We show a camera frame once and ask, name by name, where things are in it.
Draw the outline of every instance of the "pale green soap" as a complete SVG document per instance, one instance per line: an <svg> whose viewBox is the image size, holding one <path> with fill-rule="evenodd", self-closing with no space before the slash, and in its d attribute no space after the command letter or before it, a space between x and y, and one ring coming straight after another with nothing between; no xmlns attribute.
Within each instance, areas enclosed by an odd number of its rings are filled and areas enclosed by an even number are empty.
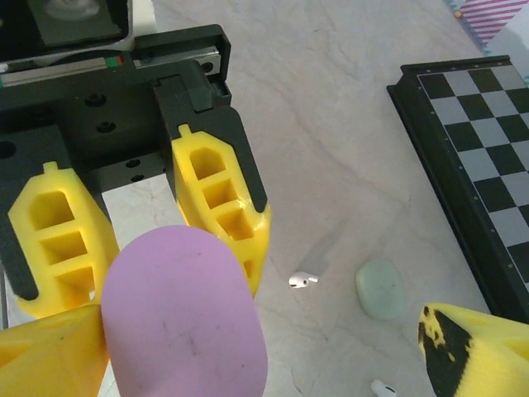
<svg viewBox="0 0 529 397"><path fill-rule="evenodd" d="M404 310L403 281L390 261L377 259L363 265L356 273L356 289L371 317L389 320Z"/></svg>

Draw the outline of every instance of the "airpod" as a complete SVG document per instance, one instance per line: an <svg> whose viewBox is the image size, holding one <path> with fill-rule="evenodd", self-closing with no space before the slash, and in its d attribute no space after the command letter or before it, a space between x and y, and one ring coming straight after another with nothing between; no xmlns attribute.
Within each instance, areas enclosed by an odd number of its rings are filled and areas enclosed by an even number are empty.
<svg viewBox="0 0 529 397"><path fill-rule="evenodd" d="M382 381L375 379L371 384L371 390L377 397L397 397L397 392Z"/></svg>
<svg viewBox="0 0 529 397"><path fill-rule="evenodd" d="M304 271L299 271L297 273L294 273L290 277L290 279L288 279L288 284L292 288L305 288L308 287L311 283L317 283L318 280L319 277L317 277L316 275L309 275Z"/></svg>

